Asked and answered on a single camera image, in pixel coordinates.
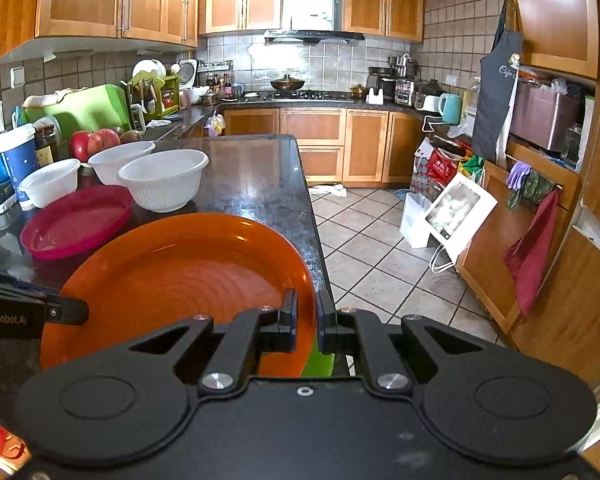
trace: red bag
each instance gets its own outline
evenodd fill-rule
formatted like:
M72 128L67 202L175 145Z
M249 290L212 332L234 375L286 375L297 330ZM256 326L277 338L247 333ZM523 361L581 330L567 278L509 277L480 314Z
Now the red bag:
M456 176L457 164L457 161L446 158L436 149L427 163L427 175L446 186Z

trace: white bowl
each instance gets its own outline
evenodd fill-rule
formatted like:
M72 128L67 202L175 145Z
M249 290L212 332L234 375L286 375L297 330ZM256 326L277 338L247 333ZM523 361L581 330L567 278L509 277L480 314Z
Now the white bowl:
M101 183L118 186L118 170L136 158L149 155L154 149L155 143L150 140L128 142L91 155L87 163L93 166Z
M43 208L78 187L77 158L60 160L34 171L22 180L18 188L28 195L37 208Z
M140 207L168 213L196 195L202 169L208 163L208 156L198 150L152 153L120 168L118 180L128 187Z

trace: red towel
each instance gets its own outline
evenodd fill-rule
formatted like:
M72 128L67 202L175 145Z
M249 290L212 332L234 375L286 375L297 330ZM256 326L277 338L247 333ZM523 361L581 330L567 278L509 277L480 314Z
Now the red towel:
M516 282L518 305L525 316L531 311L540 290L557 208L558 191L554 189L542 200L526 233L502 253L502 259Z

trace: orange plate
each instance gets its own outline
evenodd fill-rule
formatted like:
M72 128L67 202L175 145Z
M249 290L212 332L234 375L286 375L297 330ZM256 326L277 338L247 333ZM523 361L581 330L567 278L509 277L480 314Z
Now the orange plate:
M280 306L298 292L298 339L291 354L268 354L260 373L297 377L315 332L309 270L274 230L226 214L172 216L140 226L93 254L61 294L89 305L82 326L46 324L40 365L49 368L194 314L228 323L240 310Z

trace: light blue kettle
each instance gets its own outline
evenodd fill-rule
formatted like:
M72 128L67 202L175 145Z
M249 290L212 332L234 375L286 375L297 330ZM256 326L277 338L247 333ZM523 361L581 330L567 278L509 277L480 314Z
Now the light blue kettle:
M438 113L442 120L449 124L460 124L462 99L455 94L442 94L438 101Z

